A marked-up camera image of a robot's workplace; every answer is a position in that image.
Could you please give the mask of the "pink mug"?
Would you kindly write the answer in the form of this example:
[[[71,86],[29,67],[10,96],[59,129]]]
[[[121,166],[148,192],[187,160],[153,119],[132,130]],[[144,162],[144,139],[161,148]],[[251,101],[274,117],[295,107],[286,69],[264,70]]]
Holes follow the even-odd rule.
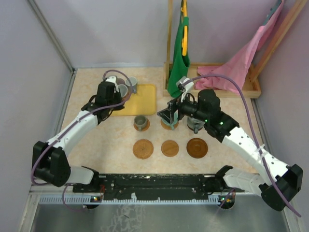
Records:
[[[120,92],[120,95],[121,95],[121,98],[122,100],[126,100],[127,99],[127,95],[128,95],[128,87],[124,84],[120,84],[118,86],[118,89],[119,89],[119,92]]]

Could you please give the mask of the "dark speckled grey mug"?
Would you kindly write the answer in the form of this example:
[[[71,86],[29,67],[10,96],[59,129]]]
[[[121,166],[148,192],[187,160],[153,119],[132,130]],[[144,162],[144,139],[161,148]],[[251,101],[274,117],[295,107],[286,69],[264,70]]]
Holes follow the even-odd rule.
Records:
[[[187,126],[194,132],[194,134],[198,134],[198,132],[204,127],[204,124],[204,121],[192,117],[187,118]]]

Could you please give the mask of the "large brown wooden coaster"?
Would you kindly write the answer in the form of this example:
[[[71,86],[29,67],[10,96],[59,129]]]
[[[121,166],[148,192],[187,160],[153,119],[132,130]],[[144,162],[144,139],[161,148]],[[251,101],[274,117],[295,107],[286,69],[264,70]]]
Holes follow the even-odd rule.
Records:
[[[189,156],[195,159],[200,159],[206,156],[208,152],[208,145],[204,140],[200,138],[193,138],[188,141],[186,145],[186,150]]]

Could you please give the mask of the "small olive mug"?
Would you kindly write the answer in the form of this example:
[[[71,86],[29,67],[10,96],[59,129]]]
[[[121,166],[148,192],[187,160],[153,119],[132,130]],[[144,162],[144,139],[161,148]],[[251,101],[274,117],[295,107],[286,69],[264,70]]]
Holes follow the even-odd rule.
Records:
[[[135,116],[134,123],[137,124],[138,128],[143,128],[146,125],[146,117],[143,115]]]

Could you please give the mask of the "teal mug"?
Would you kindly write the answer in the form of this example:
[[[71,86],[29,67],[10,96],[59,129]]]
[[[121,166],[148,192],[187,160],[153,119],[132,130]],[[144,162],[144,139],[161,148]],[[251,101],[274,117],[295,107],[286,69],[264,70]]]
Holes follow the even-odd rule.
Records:
[[[178,124],[179,124],[178,113],[175,113],[173,118],[174,118],[174,120],[173,120],[172,123],[169,123],[166,120],[162,119],[161,120],[162,127],[165,128],[166,130],[170,130],[170,131],[175,130],[177,128]]]

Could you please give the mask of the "light wooden coaster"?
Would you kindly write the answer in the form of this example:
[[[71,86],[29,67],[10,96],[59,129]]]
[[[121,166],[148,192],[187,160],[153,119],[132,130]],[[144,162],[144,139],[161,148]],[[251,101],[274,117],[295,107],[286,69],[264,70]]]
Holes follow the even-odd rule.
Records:
[[[143,132],[143,131],[148,130],[148,128],[150,127],[150,121],[149,121],[149,119],[146,119],[146,125],[143,128],[138,128],[136,123],[134,123],[133,126],[134,126],[135,130]]]

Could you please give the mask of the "small orange wooden coaster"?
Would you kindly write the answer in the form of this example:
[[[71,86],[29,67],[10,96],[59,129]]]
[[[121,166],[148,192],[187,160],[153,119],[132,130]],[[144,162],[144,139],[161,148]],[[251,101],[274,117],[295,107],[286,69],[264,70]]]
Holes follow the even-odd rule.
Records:
[[[179,152],[179,145],[175,141],[173,141],[173,140],[166,140],[161,145],[161,152],[166,157],[174,157]]]

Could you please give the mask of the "large woven rattan coaster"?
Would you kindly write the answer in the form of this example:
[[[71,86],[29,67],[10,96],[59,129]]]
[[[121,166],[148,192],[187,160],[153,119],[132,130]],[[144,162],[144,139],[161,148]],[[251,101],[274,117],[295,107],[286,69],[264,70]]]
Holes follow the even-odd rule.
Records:
[[[145,160],[152,155],[154,146],[149,140],[140,139],[133,145],[132,151],[135,157]]]

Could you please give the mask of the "purple mug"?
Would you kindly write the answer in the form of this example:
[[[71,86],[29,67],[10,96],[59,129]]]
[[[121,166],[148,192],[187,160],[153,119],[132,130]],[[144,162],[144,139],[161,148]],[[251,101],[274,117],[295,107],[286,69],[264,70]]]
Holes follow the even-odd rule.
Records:
[[[116,83],[117,83],[117,85],[124,85],[125,84],[125,80],[120,78],[120,77],[117,77],[116,78]]]

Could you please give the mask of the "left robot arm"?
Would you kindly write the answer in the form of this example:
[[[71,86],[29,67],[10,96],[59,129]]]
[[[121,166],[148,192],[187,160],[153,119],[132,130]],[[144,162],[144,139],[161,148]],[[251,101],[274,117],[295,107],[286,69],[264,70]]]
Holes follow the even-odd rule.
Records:
[[[116,77],[103,79],[96,95],[90,98],[65,129],[47,142],[38,141],[34,145],[30,176],[32,183],[38,185],[38,178],[56,187],[82,184],[91,192],[98,190],[100,179],[95,177],[95,172],[86,167],[71,167],[68,155],[88,132],[105,121],[113,111],[123,108]]]

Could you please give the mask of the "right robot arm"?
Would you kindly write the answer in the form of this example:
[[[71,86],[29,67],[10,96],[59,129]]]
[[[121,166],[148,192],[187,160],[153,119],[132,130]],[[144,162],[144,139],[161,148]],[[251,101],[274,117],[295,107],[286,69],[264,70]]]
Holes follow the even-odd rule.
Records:
[[[276,211],[288,207],[295,215],[300,215],[290,201],[301,190],[303,169],[297,164],[286,164],[259,145],[254,133],[249,136],[235,119],[221,110],[214,90],[201,90],[197,100],[190,100],[190,91],[197,79],[181,78],[176,83],[180,93],[157,115],[168,123],[174,121],[175,113],[178,121],[184,116],[200,121],[211,137],[236,151],[257,171],[252,174],[225,166],[217,172],[215,184],[219,190],[241,189],[260,196]]]

